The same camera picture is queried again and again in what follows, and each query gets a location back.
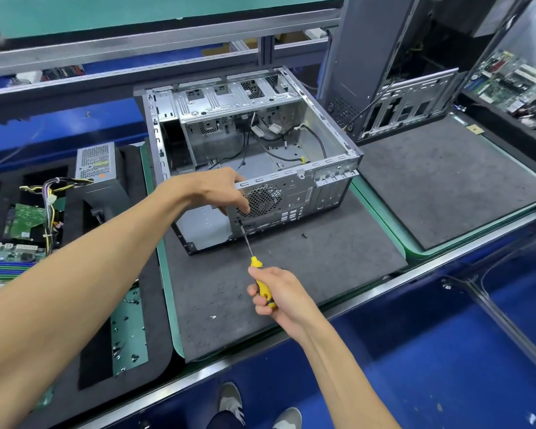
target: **person's left arm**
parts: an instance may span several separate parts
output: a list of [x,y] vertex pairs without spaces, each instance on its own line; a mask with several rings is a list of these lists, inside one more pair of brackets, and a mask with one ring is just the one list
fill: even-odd
[[0,289],[0,427],[12,427],[100,329],[186,208],[248,212],[233,169],[174,177]]

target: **person's left hand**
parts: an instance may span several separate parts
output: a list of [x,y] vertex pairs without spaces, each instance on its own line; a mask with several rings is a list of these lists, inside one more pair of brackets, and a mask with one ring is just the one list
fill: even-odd
[[216,206],[226,215],[225,206],[235,206],[243,213],[250,212],[248,199],[234,187],[235,182],[245,181],[234,169],[224,167],[217,170],[182,174],[170,179],[173,185],[186,190],[191,208]]

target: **person's right arm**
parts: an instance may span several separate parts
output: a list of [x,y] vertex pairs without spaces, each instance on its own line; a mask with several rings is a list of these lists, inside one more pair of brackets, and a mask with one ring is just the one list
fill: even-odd
[[256,312],[259,315],[272,315],[300,344],[314,371],[335,427],[399,428],[348,347],[321,314],[300,281],[291,272],[279,268],[250,268],[249,273],[268,285],[278,305],[276,310],[267,307],[266,299],[257,295],[258,286],[250,285],[248,293],[254,296]]

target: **yellow screwdriver handle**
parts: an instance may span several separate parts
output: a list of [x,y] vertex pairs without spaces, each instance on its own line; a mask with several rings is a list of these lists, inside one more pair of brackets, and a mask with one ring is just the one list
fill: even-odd
[[[261,268],[262,262],[256,258],[256,256],[252,257],[250,259],[250,266],[253,266],[255,268]],[[274,303],[274,300],[272,299],[272,292],[266,286],[262,281],[256,280],[256,283],[258,284],[258,288],[260,289],[260,295],[264,296],[266,298],[266,301],[268,301],[268,307],[276,308],[276,303]]]

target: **grey work mat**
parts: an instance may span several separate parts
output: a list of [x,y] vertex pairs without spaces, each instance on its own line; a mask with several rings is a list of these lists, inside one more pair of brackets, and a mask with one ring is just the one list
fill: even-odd
[[360,148],[359,171],[424,249],[536,202],[536,176],[451,117]]
[[[186,361],[272,323],[256,315],[246,293],[253,280],[243,240],[189,256],[172,231],[165,238]],[[250,244],[264,266],[295,273],[317,303],[407,265],[351,191],[339,208],[252,236]]]

